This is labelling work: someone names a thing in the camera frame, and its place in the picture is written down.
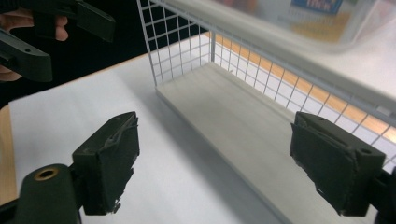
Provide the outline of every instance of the finger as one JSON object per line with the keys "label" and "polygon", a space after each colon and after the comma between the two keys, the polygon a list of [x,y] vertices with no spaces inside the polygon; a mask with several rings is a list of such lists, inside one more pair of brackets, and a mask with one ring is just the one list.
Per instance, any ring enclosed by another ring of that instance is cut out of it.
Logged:
{"label": "finger", "polygon": [[21,77],[16,72],[7,72],[7,73],[0,73],[0,81],[15,81],[18,80]]}
{"label": "finger", "polygon": [[59,41],[65,41],[67,39],[67,37],[69,37],[69,34],[64,29],[64,26],[57,26],[55,38]]}

